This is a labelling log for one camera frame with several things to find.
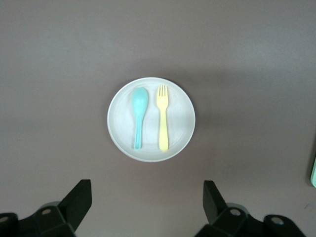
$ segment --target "utensil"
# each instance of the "utensil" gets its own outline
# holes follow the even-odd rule
[[[169,148],[166,110],[168,107],[168,90],[166,85],[160,85],[157,93],[157,106],[160,109],[159,148],[167,151]]]
[[[142,147],[143,119],[148,105],[148,92],[145,88],[136,88],[132,96],[133,112],[136,118],[134,149]]]
[[[316,188],[316,159],[314,162],[314,167],[313,167],[313,171],[312,171],[312,175],[311,175],[311,182],[314,185],[314,187]]]

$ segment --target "fork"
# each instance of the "fork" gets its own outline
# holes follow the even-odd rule
[[[157,106],[160,109],[159,149],[167,151],[169,148],[166,110],[168,107],[168,90],[166,85],[160,85],[157,93]]]

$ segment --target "spoon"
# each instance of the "spoon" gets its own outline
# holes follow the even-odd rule
[[[148,105],[148,92],[145,88],[138,87],[133,91],[132,105],[136,118],[134,149],[139,150],[142,147],[143,119]]]
[[[313,171],[312,171],[311,182],[314,185],[314,187],[316,188],[316,159],[315,159],[315,163],[314,163],[314,167],[313,167]]]

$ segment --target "white plate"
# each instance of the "white plate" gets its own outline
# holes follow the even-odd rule
[[[156,98],[161,84],[168,87],[169,149],[166,152],[159,149],[160,113]],[[132,93],[137,87],[144,87],[149,95],[140,150],[134,149],[135,118],[132,108]],[[193,135],[196,117],[191,100],[179,86],[162,78],[141,78],[118,91],[109,106],[107,120],[109,134],[123,153],[136,160],[157,162],[169,159],[185,148]]]

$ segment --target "spoon handle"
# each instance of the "spoon handle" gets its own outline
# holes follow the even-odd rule
[[[312,171],[311,182],[316,188],[316,159],[315,159],[314,167],[313,167],[313,171]]]
[[[135,143],[134,143],[135,150],[139,150],[142,147],[142,127],[143,127],[143,118],[138,117],[136,119],[136,131],[135,131]]]

